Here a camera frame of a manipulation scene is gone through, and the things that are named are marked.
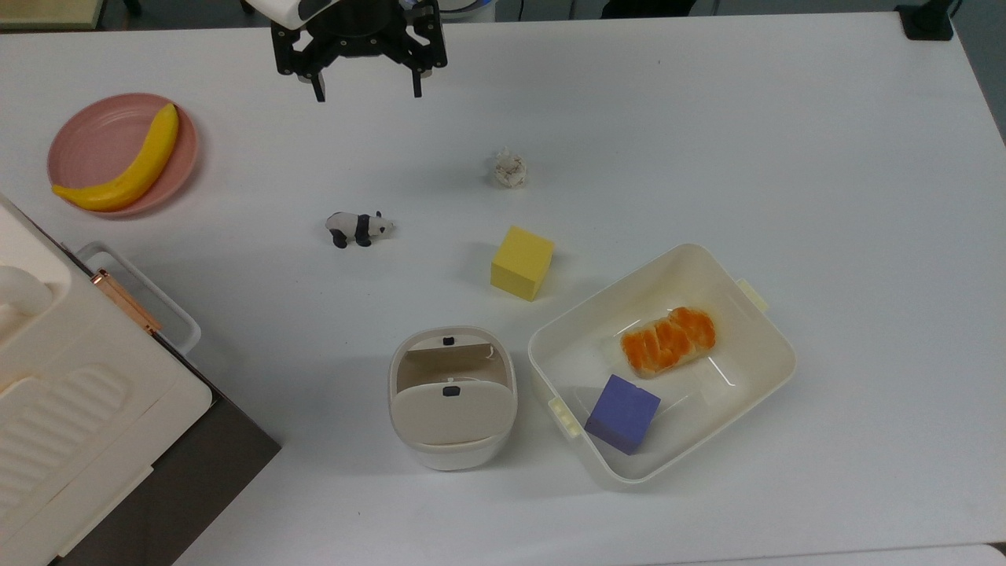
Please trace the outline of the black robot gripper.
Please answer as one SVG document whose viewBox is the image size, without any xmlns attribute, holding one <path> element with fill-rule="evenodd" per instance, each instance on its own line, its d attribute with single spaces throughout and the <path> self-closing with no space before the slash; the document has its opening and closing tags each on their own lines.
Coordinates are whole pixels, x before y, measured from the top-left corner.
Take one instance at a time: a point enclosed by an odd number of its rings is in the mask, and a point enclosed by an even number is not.
<svg viewBox="0 0 1006 566">
<path fill-rule="evenodd" d="M 407 67 L 416 99 L 423 74 L 448 64 L 435 1 L 273 1 L 272 42 L 277 71 L 309 79 L 319 103 L 320 74 L 338 58 L 387 57 Z"/>
</svg>

